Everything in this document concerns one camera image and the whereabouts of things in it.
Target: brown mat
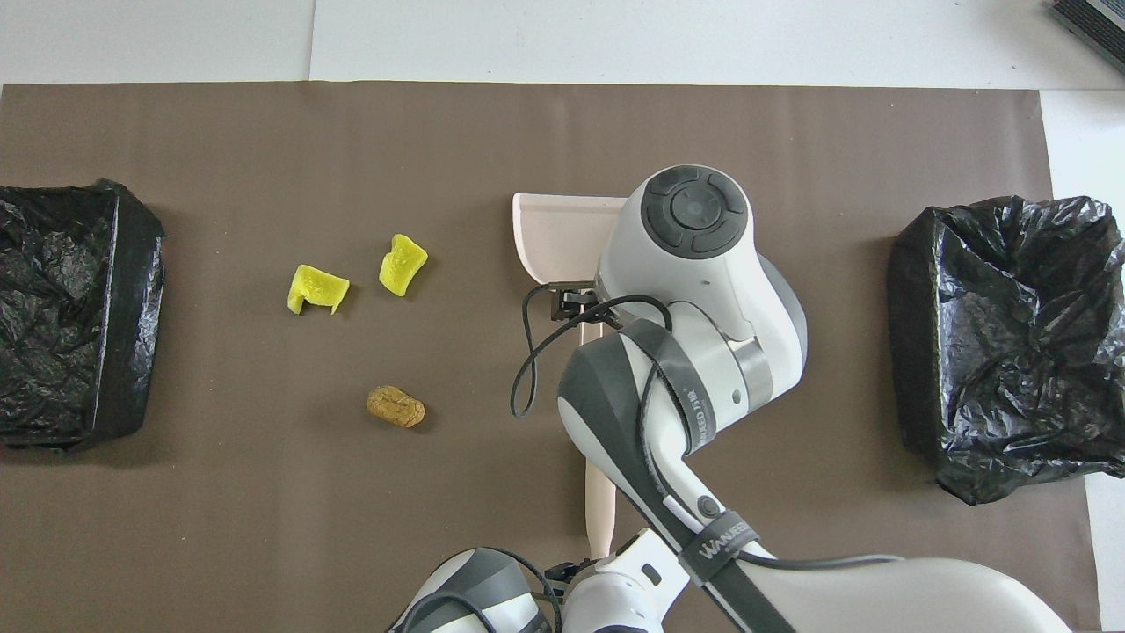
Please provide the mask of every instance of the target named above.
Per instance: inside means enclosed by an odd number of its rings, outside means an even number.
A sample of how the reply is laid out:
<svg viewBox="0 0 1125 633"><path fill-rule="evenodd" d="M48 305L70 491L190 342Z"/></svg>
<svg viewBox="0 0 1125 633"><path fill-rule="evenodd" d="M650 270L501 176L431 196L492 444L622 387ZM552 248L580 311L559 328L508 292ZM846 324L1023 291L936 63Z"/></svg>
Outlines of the brown mat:
<svg viewBox="0 0 1125 633"><path fill-rule="evenodd" d="M536 415L506 409L531 286L510 198L680 162L749 191L810 326L803 382L693 456L703 481L778 555L968 559L1098 627L1082 482L966 507L900 446L891 391L891 237L927 205L1051 195L1034 92L8 85L0 116L0 182L112 178L171 235L145 428L0 452L0 630L369 631L459 549L580 558L566 346ZM432 255L405 299L377 281L395 232ZM286 310L302 262L351 278L340 313ZM364 412L382 383L426 403L417 431ZM618 543L640 526L619 514ZM668 629L729 624L690 588Z"/></svg>

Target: velcro strap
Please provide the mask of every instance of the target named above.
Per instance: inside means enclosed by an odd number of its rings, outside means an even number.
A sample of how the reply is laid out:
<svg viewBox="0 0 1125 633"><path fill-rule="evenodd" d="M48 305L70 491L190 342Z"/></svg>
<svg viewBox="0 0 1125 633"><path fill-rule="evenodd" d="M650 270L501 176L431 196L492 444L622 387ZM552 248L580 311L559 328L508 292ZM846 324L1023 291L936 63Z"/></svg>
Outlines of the velcro strap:
<svg viewBox="0 0 1125 633"><path fill-rule="evenodd" d="M734 510L716 517L680 553L680 563L696 585L703 585L738 557L742 548L758 540L754 530Z"/></svg>
<svg viewBox="0 0 1125 633"><path fill-rule="evenodd" d="M687 431L687 454L714 440L717 424L711 398L695 367L672 333L645 319L629 324L620 333L637 344L668 386Z"/></svg>

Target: yellow foam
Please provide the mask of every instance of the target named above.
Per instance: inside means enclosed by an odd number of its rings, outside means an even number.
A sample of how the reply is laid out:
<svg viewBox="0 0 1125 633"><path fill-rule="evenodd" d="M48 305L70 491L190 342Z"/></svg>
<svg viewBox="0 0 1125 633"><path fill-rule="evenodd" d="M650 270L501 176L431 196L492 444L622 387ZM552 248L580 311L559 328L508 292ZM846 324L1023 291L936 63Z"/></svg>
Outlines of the yellow foam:
<svg viewBox="0 0 1125 633"><path fill-rule="evenodd" d="M379 268L379 281L396 295L405 296L411 279L429 257L425 250L413 239L395 233L390 238L390 252L384 255Z"/></svg>
<svg viewBox="0 0 1125 633"><path fill-rule="evenodd" d="M328 274L323 270L302 263L297 266L297 272L292 275L292 283L289 286L289 310L294 314L300 314L300 308L307 300L313 305L331 306L332 313L335 314L350 286L351 281L343 277Z"/></svg>

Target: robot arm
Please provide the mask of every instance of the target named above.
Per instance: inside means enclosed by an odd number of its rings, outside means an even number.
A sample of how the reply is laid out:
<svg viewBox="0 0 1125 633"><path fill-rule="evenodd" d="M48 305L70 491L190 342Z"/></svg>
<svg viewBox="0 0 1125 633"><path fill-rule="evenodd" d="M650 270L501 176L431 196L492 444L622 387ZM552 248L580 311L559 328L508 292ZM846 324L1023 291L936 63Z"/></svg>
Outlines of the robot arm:
<svg viewBox="0 0 1125 633"><path fill-rule="evenodd" d="M1027 588L963 561L867 558L786 563L727 509L683 456L800 379L804 315L754 246L749 199L728 175L669 168L629 197L598 264L615 334L579 347L559 387L574 444L638 508L744 631L1068 629ZM935 605L956 604L956 612Z"/></svg>

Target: black plastic bag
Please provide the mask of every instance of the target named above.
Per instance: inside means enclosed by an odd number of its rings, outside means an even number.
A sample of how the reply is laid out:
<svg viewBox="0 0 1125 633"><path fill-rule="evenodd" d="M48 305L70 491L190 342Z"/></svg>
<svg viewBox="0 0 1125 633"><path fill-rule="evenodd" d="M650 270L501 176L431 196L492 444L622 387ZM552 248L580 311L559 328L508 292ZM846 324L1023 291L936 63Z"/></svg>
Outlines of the black plastic bag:
<svg viewBox="0 0 1125 633"><path fill-rule="evenodd" d="M927 208L888 270L903 444L970 505L1125 477L1125 244L1107 205Z"/></svg>
<svg viewBox="0 0 1125 633"><path fill-rule="evenodd" d="M0 441L66 451L144 419L164 229L124 186L0 187Z"/></svg>

